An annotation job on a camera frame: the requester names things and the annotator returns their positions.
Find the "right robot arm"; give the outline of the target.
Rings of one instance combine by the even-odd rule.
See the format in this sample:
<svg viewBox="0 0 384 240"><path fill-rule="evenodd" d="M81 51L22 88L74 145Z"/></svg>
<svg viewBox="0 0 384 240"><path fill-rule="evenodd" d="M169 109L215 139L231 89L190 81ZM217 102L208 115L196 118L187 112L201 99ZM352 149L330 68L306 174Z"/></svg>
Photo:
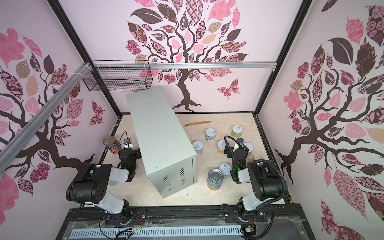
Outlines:
<svg viewBox="0 0 384 240"><path fill-rule="evenodd" d="M288 193L280 170L269 160L247 161L249 148L240 138L224 136L224 154L232 160L231 178L236 184L250 183L252 190L241 197L235 214L241 222L249 222L264 207L278 202Z"/></svg>

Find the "large blue labelled can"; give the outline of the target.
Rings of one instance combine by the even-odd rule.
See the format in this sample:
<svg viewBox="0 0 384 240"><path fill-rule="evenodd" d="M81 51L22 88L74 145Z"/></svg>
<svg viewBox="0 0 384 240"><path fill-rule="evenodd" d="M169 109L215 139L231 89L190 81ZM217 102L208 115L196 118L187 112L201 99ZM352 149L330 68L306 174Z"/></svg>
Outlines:
<svg viewBox="0 0 384 240"><path fill-rule="evenodd" d="M223 180L223 173L219 169L212 169L208 173L207 186L209 189L217 191L218 189L220 189Z"/></svg>

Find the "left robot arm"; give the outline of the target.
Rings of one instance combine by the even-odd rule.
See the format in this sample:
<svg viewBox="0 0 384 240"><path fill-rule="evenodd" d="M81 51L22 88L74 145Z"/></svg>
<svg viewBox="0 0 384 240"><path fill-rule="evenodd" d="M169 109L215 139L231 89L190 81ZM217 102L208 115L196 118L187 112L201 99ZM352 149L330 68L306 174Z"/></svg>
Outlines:
<svg viewBox="0 0 384 240"><path fill-rule="evenodd" d="M66 198L69 202L92 205L117 218L121 225L132 221L133 213L129 202L108 191L109 183L132 182L136 174L137 160L142 158L139 149L119 150L119 164L85 164L70 183Z"/></svg>

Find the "dark red labelled can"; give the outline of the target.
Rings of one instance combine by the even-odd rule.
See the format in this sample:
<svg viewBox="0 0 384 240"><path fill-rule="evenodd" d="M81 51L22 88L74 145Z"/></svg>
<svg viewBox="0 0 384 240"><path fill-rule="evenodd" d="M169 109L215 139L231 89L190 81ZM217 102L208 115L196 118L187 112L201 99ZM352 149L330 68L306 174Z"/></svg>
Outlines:
<svg viewBox="0 0 384 240"><path fill-rule="evenodd" d="M114 136L106 137L103 140L103 144L109 149L113 154L117 154L120 150L120 143Z"/></svg>

